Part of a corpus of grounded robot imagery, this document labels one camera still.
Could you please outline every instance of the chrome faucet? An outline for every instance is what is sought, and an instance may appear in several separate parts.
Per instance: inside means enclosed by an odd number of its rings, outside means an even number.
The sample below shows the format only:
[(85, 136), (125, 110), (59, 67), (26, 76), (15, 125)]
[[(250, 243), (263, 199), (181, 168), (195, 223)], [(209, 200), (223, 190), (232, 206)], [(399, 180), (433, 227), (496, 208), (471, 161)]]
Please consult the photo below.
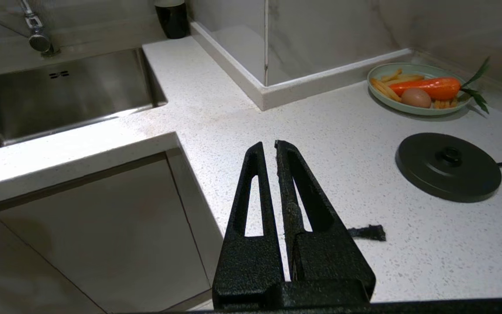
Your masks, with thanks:
[(9, 30), (16, 32), (17, 34), (28, 38), (30, 47), (32, 47), (36, 51), (39, 51), (44, 58), (58, 54), (60, 52), (59, 48), (51, 42), (50, 36), (48, 36), (48, 34), (44, 31), (44, 24), (38, 17), (38, 14), (36, 14), (36, 12), (34, 12), (30, 8), (28, 1), (18, 0), (18, 2), (20, 3), (20, 7), (24, 12), (24, 20), (26, 21), (26, 25), (30, 29), (30, 35), (27, 36), (26, 34), (23, 34), (23, 32), (14, 30), (2, 20), (0, 20), (0, 26), (8, 28)]

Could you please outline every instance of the white countertop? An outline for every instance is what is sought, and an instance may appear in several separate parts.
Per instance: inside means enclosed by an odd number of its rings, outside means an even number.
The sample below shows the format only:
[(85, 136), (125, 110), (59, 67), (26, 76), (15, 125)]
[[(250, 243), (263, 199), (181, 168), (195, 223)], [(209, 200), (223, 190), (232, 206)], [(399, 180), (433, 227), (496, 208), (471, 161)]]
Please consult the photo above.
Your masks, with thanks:
[(402, 139), (421, 132), (502, 161), (502, 113), (405, 116), (373, 101), (365, 82), (261, 112), (193, 38), (144, 49), (168, 105), (1, 148), (0, 201), (180, 146), (224, 233), (243, 155), (263, 141), (282, 234), (281, 139), (298, 147), (347, 227), (384, 226), (387, 242), (357, 240), (377, 276), (373, 302), (502, 297), (502, 184), (486, 201), (453, 203), (411, 185), (394, 163)]

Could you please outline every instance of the black cup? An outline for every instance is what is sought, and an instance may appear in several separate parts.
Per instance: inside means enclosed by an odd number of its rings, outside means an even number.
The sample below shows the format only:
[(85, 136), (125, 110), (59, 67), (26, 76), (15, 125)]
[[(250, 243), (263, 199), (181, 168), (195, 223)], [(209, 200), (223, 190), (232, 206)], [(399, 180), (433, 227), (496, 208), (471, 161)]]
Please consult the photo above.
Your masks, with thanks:
[(187, 6), (185, 3), (179, 6), (155, 6), (155, 8), (166, 37), (177, 39), (187, 36), (189, 33), (189, 22), (187, 20)]

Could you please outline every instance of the french fry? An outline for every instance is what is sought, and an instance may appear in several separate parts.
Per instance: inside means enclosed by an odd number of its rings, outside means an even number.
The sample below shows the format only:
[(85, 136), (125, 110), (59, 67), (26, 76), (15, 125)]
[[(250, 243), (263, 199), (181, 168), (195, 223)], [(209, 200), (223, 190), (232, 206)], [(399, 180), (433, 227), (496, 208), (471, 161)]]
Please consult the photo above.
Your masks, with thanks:
[(381, 86), (379, 86), (377, 84), (377, 79), (370, 79), (369, 82), (371, 82), (371, 85), (373, 85), (373, 87), (379, 92), (379, 93), (382, 93), (385, 97), (388, 97), (390, 98), (390, 96), (388, 95), (388, 93), (385, 91), (384, 88), (382, 88)]
[(396, 79), (389, 80), (385, 82), (386, 86), (392, 85), (392, 84), (398, 84), (398, 83), (404, 83), (404, 82), (413, 82), (415, 80), (422, 80), (425, 77), (423, 75), (399, 75)]
[(384, 91), (387, 94), (386, 96), (388, 98), (392, 99), (393, 101), (397, 101), (397, 102), (401, 101), (400, 97), (398, 97), (398, 95), (396, 95), (396, 93), (392, 89), (390, 89), (390, 87), (383, 84), (383, 82), (381, 82), (380, 80), (373, 79), (371, 81), (371, 84), (374, 84), (374, 85), (379, 86), (380, 88), (384, 89)]
[(396, 79), (400, 74), (402, 74), (402, 69), (398, 69), (396, 70), (396, 72), (394, 72), (393, 75), (390, 75), (390, 76), (387, 76), (387, 75), (383, 75), (381, 77), (381, 82), (388, 82), (389, 80), (393, 80), (393, 79)]

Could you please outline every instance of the brown egg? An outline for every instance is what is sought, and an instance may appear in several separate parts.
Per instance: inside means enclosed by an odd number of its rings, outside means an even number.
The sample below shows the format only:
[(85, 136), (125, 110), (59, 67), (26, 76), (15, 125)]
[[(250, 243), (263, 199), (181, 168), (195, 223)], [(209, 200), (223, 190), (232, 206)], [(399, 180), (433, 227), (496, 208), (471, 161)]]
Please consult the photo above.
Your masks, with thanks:
[(410, 88), (402, 93), (402, 103), (414, 107), (429, 108), (431, 107), (431, 97), (420, 88)]

